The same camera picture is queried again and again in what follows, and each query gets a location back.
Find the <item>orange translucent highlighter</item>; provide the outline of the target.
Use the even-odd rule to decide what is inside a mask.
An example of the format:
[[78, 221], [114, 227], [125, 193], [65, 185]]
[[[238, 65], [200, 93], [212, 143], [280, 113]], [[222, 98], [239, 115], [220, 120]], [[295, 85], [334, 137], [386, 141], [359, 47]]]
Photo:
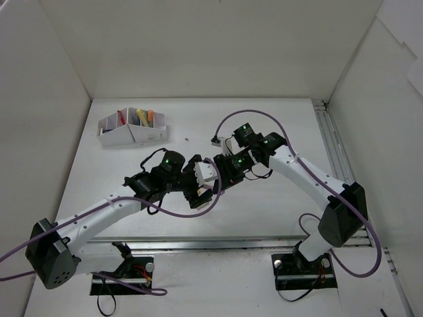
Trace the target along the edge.
[[149, 127], [154, 126], [154, 111], [152, 110], [147, 111], [147, 123]]

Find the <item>yellow highlighter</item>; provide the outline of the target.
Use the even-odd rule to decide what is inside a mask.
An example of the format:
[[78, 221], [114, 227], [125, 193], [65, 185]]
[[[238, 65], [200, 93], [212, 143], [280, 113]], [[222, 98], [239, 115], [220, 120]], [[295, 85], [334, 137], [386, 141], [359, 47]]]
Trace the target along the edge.
[[137, 116], [139, 118], [140, 125], [142, 125], [144, 127], [147, 127], [148, 126], [148, 121], [147, 121], [147, 118], [146, 118], [143, 110], [142, 109], [137, 109], [136, 110], [136, 114], [137, 114]]

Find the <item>red ballpoint pen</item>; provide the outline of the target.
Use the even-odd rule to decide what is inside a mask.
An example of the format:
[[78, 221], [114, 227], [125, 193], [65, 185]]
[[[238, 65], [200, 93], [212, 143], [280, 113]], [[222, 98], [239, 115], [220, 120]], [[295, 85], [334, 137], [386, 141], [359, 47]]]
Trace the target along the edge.
[[120, 119], [121, 124], [122, 125], [126, 125], [126, 119], [125, 119], [122, 111], [121, 110], [118, 110], [117, 113], [118, 113], [118, 117]]

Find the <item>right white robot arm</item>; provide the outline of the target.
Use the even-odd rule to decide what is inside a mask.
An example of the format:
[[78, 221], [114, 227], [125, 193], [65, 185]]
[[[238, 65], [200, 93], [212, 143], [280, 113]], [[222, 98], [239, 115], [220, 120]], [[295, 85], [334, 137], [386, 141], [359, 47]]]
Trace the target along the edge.
[[245, 123], [232, 133], [232, 138], [240, 151], [215, 157], [223, 188], [239, 183], [245, 172], [262, 164], [293, 182], [323, 212], [317, 229], [295, 247], [292, 263], [296, 270], [309, 271], [318, 257], [343, 246], [368, 223], [364, 188], [356, 182], [348, 185], [333, 178], [299, 156], [285, 133], [263, 135]]

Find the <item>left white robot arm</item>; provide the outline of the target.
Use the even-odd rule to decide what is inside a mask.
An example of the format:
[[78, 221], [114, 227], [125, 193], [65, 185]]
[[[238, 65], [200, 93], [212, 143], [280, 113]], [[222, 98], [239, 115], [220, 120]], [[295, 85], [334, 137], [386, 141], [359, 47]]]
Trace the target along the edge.
[[158, 201], [170, 192], [182, 192], [193, 209], [217, 201], [219, 193], [211, 189], [198, 194], [212, 180], [220, 190], [221, 173], [212, 160], [194, 157], [186, 162], [180, 153], [167, 151], [159, 166], [125, 178], [122, 186], [90, 209], [56, 223], [38, 221], [25, 256], [47, 289], [55, 289], [74, 275], [85, 273], [112, 272], [124, 277], [132, 270], [133, 260], [126, 246], [121, 242], [88, 246], [88, 242], [147, 207], [160, 210]]

